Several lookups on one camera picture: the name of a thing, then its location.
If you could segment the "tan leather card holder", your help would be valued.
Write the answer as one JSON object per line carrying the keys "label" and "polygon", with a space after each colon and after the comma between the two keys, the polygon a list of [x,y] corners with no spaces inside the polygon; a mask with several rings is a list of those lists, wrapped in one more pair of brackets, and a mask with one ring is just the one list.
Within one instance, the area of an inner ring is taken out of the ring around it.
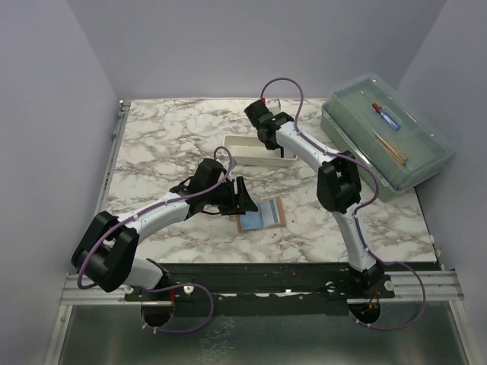
{"label": "tan leather card holder", "polygon": [[286,219],[280,197],[266,199],[257,203],[257,212],[247,212],[237,219],[239,233],[285,227]]}

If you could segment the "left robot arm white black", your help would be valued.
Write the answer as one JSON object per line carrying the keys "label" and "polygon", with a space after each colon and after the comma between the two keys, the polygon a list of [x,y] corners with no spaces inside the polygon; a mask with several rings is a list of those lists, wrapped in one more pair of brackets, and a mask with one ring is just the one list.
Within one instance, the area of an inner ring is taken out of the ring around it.
{"label": "left robot arm white black", "polygon": [[114,215],[96,214],[72,255],[81,290],[99,287],[110,293],[126,285],[141,288],[152,300],[168,293],[164,269],[148,259],[138,259],[140,243],[169,227],[205,213],[207,206],[220,215],[246,214],[250,200],[242,176],[215,159],[204,159],[195,173],[145,207]]}

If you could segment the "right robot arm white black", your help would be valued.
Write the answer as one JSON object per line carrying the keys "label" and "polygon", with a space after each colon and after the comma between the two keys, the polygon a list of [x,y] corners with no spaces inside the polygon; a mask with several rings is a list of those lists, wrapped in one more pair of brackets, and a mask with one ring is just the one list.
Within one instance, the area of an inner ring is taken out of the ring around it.
{"label": "right robot arm white black", "polygon": [[384,266],[361,228],[361,180],[354,155],[319,142],[300,130],[287,113],[274,114],[263,100],[251,103],[244,113],[266,149],[288,150],[317,173],[317,199],[335,218],[347,249],[351,291],[369,297],[384,275]]}

